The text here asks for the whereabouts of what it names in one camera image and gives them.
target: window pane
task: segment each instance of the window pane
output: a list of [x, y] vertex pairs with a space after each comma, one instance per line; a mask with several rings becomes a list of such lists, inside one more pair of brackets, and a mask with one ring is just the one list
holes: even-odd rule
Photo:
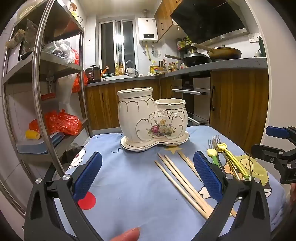
[[101, 30], [102, 69], [109, 66], [106, 73], [115, 73], [113, 23], [103, 23]]
[[124, 36], [124, 61], [131, 60], [136, 65], [135, 48], [133, 44], [133, 22], [123, 22], [123, 36]]
[[121, 50], [121, 25], [120, 22], [116, 22], [116, 52], [118, 66], [122, 63], [122, 50]]

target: water heater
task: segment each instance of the water heater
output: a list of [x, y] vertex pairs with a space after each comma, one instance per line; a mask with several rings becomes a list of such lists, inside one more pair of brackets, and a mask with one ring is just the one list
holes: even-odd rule
[[158, 41], [155, 18], [138, 18], [138, 25], [140, 43]]

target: wok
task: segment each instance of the wok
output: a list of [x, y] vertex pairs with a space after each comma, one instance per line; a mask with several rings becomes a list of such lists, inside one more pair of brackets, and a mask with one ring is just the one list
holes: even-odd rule
[[177, 59], [177, 60], [183, 60], [184, 64], [187, 67], [211, 62], [211, 59], [202, 53], [192, 53], [192, 54], [187, 55], [184, 58], [179, 58], [179, 57], [175, 57], [175, 56], [171, 56], [171, 55], [167, 55], [167, 54], [165, 55], [165, 57], [166, 58], [173, 58], [173, 59]]
[[196, 44], [196, 43], [192, 43], [191, 46], [199, 49], [207, 50], [207, 54], [209, 55], [212, 61], [235, 59], [235, 58], [240, 58], [242, 55], [241, 51], [235, 48], [218, 47], [218, 48], [211, 49], [209, 47], [203, 46], [201, 44]]

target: countertop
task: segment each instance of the countertop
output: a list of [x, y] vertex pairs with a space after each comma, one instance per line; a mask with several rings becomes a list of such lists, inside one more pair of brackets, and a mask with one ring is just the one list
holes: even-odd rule
[[115, 80], [107, 80], [97, 83], [88, 84], [87, 87], [126, 82], [126, 81], [135, 81], [135, 80], [155, 80], [163, 79], [166, 77], [174, 77], [175, 79], [182, 78], [182, 76], [196, 76], [203, 71], [213, 71], [221, 69], [267, 69], [267, 59], [266, 58], [240, 58], [240, 59], [230, 59], [216, 61], [206, 64], [199, 64], [185, 69], [180, 69], [174, 72], [165, 73], [159, 76], [143, 76], [143, 77], [131, 77], [131, 78], [122, 78]]

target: blue gripper pad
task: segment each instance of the blue gripper pad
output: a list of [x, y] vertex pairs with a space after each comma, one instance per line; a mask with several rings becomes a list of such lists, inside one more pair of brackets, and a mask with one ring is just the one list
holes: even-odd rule
[[286, 139], [290, 137], [289, 132], [284, 128], [268, 126], [265, 130], [266, 135]]
[[208, 159], [201, 151], [194, 154], [193, 164], [211, 197], [220, 202], [223, 198], [222, 184], [211, 169]]
[[86, 193], [90, 189], [94, 179], [96, 178], [99, 170], [102, 167], [102, 156], [100, 153], [95, 152], [86, 164], [80, 165], [74, 171], [81, 171], [79, 177], [74, 181], [73, 190], [73, 199], [79, 201], [80, 199], [85, 198]]

